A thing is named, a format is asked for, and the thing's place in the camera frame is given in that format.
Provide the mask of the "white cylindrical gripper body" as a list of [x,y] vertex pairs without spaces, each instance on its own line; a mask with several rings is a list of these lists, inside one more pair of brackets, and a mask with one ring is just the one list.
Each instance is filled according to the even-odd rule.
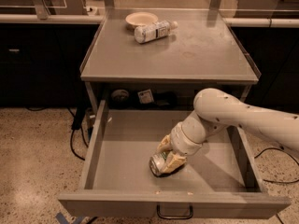
[[187,137],[183,132],[181,122],[172,129],[170,143],[172,149],[181,156],[191,156],[202,147],[202,144],[196,144]]

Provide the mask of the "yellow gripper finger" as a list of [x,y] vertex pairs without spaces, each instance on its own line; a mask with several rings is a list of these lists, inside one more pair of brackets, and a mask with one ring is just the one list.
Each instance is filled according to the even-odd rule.
[[170,135],[167,134],[160,142],[160,144],[157,146],[156,152],[162,153],[162,152],[170,151],[171,149],[172,147],[171,147]]
[[163,167],[161,168],[162,174],[170,174],[177,170],[177,168],[184,165],[187,161],[186,156],[182,156],[173,151],[167,151],[162,153],[162,158],[164,159]]

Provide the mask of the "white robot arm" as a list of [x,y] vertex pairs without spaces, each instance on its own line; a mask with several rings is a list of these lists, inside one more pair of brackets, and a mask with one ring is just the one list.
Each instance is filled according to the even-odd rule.
[[299,151],[298,115],[247,105],[224,91],[207,88],[195,95],[193,112],[157,146],[149,160],[151,171],[157,176],[175,172],[208,137],[229,126],[265,137],[290,151]]

